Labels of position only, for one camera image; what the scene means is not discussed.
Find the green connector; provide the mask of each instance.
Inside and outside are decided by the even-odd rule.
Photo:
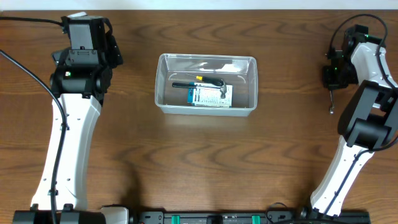
[[[172,224],[180,224],[180,216],[172,215]]]
[[[260,224],[260,216],[259,215],[253,215],[251,217],[251,220],[253,221],[253,224]]]

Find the clear plastic container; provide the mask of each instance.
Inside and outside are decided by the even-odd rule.
[[[222,78],[233,86],[232,107],[192,106],[188,89],[173,82],[200,82],[195,76]],[[155,103],[164,113],[248,116],[257,107],[257,63],[253,57],[162,54],[157,66]]]

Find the black tool handle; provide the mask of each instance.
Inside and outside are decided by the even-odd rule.
[[[224,82],[219,78],[209,78],[209,77],[202,77],[201,79],[205,83],[211,83],[215,86],[223,86]]]
[[[190,83],[173,83],[173,87],[175,88],[196,88],[197,86]]]

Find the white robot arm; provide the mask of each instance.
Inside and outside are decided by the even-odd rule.
[[[391,86],[385,81],[377,62],[377,39],[368,42],[367,27],[362,26],[348,29],[345,39],[343,50],[335,52],[335,58],[333,58],[340,58],[337,59],[339,62],[335,62],[334,68],[333,66],[324,68],[324,76],[329,75],[324,80],[331,81],[330,76],[336,74],[337,76],[356,75],[361,87],[340,118],[339,133],[342,135],[339,139],[337,152],[326,176],[310,198],[314,211],[330,217],[340,215],[348,190],[362,167],[374,154],[372,151],[364,152],[380,147],[391,139],[396,131],[396,124],[392,122],[392,119],[398,116],[394,106],[396,96],[394,96]],[[389,82],[397,87],[386,63],[384,47],[380,48],[380,59],[382,69],[384,69]],[[340,81],[341,84],[342,79],[337,77],[334,78],[334,81]],[[380,117],[370,114],[372,107],[386,111],[387,115]]]
[[[91,138],[101,105],[97,99],[83,98],[81,94],[66,93],[59,98],[68,116],[68,131],[65,135],[57,176],[57,208],[72,205],[74,209],[86,210],[86,173]],[[39,188],[33,196],[31,207],[51,210],[50,183],[54,160],[61,135],[61,114],[53,102],[53,125],[50,146],[45,161]]]

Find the wooden table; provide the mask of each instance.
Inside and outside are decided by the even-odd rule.
[[[265,210],[298,207],[326,173],[337,123],[355,86],[336,91],[336,111],[320,71],[333,31],[363,11],[95,11],[108,17],[124,57],[96,125],[88,164],[89,208]],[[60,20],[74,11],[3,12]],[[398,72],[398,13],[371,11],[389,26],[387,62]],[[372,34],[383,29],[358,19]],[[341,31],[336,38],[340,46]],[[50,54],[69,46],[52,24],[0,22],[0,48],[48,80]],[[258,107],[247,118],[163,114],[154,103],[162,53],[245,55],[257,60]],[[0,57],[0,222],[29,209],[44,168],[51,98]],[[398,151],[377,153],[344,208],[366,209],[373,223],[397,223]]]

